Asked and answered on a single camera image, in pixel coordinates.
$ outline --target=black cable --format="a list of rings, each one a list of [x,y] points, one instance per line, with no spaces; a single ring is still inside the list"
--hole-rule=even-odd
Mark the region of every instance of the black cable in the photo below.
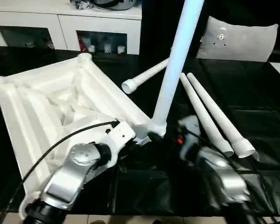
[[[211,143],[209,140],[201,137],[200,135],[192,132],[192,131],[189,131],[187,130],[187,132],[191,135],[193,135],[194,137],[198,138],[199,140],[203,141],[205,144],[209,145],[212,149],[214,149],[215,151],[217,151],[218,153],[220,153],[229,163],[230,163],[230,166],[235,170],[235,172],[238,173],[237,171],[237,168],[236,166],[234,165],[233,161],[231,161],[231,159],[229,159],[224,153],[221,152],[221,150],[215,146],[213,143]]]
[[[37,165],[54,149],[56,148],[58,145],[60,145],[62,142],[64,142],[65,140],[69,139],[70,137],[72,137],[73,135],[79,134],[83,131],[95,128],[95,127],[100,127],[100,126],[104,126],[104,125],[116,125],[118,124],[118,121],[110,121],[110,122],[105,122],[105,123],[101,123],[101,124],[96,124],[96,125],[91,125],[88,127],[84,127],[81,128],[73,133],[68,134],[67,136],[65,136],[64,138],[60,139],[58,142],[56,142],[54,145],[52,145],[39,159],[38,161],[30,168],[30,170],[26,173],[26,175],[23,177],[22,181],[19,183],[18,187],[16,188],[16,190],[14,191],[13,196],[11,197],[11,199],[9,200],[9,203],[5,209],[5,211],[3,212],[4,214],[6,214],[8,212],[8,210],[10,209],[11,205],[14,202],[14,199],[16,197],[16,195],[18,194],[19,190],[21,189],[21,186],[24,184],[24,182],[28,179],[28,177],[31,175],[31,173],[35,170],[35,168],[37,167]],[[0,219],[0,224],[3,223],[4,219],[5,219],[6,215],[3,215],[2,218]]]

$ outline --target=pvc pipe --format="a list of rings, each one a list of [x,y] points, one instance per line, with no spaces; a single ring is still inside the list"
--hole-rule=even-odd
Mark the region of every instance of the pvc pipe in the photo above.
[[[185,0],[154,116],[148,129],[163,136],[166,119],[196,29],[204,0]]]
[[[121,84],[122,90],[126,94],[131,94],[132,92],[134,92],[137,89],[138,86],[140,86],[141,84],[143,84],[144,82],[149,80],[152,76],[154,76],[161,70],[163,70],[167,66],[168,61],[169,61],[169,58],[158,63],[154,67],[146,70],[145,72],[141,73],[140,75],[137,75],[136,77],[134,77],[132,79],[128,79],[128,80],[124,81]]]
[[[221,133],[211,119],[209,113],[206,111],[203,103],[184,73],[181,74],[180,79],[211,143],[217,146],[227,157],[232,156],[232,147],[230,146],[229,142],[222,137]]]
[[[207,91],[198,82],[192,73],[187,75],[192,86],[196,90],[199,97],[202,99],[206,107],[209,109],[211,115],[214,117],[218,125],[221,127],[226,137],[228,138],[234,152],[239,158],[247,157],[255,152],[253,145],[245,139],[240,132],[235,128],[235,126],[226,117],[220,107],[215,103],[215,101],[210,97]]]

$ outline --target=table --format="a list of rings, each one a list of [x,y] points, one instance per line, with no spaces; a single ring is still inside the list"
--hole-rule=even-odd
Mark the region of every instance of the table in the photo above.
[[[79,52],[0,47],[0,76],[76,57]],[[118,86],[160,58],[135,55],[94,55],[93,61]],[[233,161],[251,187],[251,213],[280,216],[280,74],[269,63],[187,59],[183,72],[192,72],[239,131],[257,150],[253,157]],[[152,117],[162,74],[144,83],[130,99]],[[178,84],[168,117],[168,133],[178,119],[195,114]],[[157,166],[162,153],[145,145],[86,184],[75,214],[220,216],[208,205],[199,175],[187,168]],[[21,177],[0,111],[0,211]],[[21,193],[11,211],[16,211]]]

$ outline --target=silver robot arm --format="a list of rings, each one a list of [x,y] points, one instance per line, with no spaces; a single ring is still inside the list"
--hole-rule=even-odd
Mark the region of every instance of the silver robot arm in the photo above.
[[[74,145],[39,199],[26,207],[27,217],[23,223],[61,224],[84,184],[113,167],[120,150],[134,137],[133,129],[121,122],[99,143]]]

